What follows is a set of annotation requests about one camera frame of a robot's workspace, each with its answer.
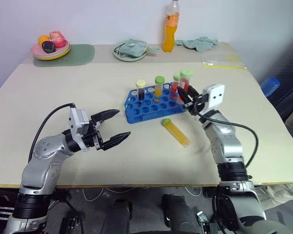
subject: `white wall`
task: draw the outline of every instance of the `white wall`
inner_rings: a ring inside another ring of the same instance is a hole
[[[63,32],[70,43],[161,43],[170,0],[0,0],[0,87],[37,37]],[[230,42],[255,76],[293,41],[293,0],[180,0],[176,39]]]

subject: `white table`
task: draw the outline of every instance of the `white table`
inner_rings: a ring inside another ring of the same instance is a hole
[[[43,68],[26,59],[4,83],[0,89],[0,187],[19,186],[38,127],[52,109],[68,102],[87,110],[89,116],[120,109],[118,115],[100,126],[100,132],[104,140],[127,131],[131,135],[105,152],[91,149],[67,159],[58,181],[60,187],[218,184],[210,143],[201,124],[189,113],[170,116],[190,138],[192,143],[188,148],[161,126],[163,118],[136,124],[126,121],[124,101],[137,79],[145,79],[152,85],[154,78],[162,75],[171,81],[173,74],[184,67],[196,70],[191,84],[199,92],[213,83],[224,84],[220,111],[230,121],[257,132],[259,149],[248,168],[253,182],[293,182],[293,139],[248,70],[202,67],[197,52],[184,48],[125,63],[113,58],[108,48],[96,46],[94,60],[83,66]],[[102,57],[103,63],[96,57],[99,53],[106,56]],[[40,138],[68,129],[68,116],[68,109],[59,111],[48,121]],[[254,148],[254,137],[239,128],[237,137],[247,161]]]

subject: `plastic bag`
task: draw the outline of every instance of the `plastic bag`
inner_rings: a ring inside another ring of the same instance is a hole
[[[240,57],[233,51],[207,51],[201,53],[202,65],[205,67],[247,69]]]
[[[146,52],[158,53],[159,49],[148,47],[145,41],[129,39],[115,48],[114,51],[121,54],[121,56],[141,57]]]

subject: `pink toy fruit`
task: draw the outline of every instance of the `pink toy fruit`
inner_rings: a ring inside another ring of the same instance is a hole
[[[55,45],[55,47],[59,48],[65,46],[64,36],[62,36],[62,34],[59,31],[51,32],[49,36],[50,41]]]

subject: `blue test tube rack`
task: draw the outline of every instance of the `blue test tube rack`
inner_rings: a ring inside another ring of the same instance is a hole
[[[172,95],[170,86],[171,83],[163,85],[162,96],[158,102],[154,100],[154,86],[145,87],[143,100],[138,100],[137,90],[131,90],[125,101],[127,122],[138,123],[184,112],[183,104],[177,103],[177,94]]]

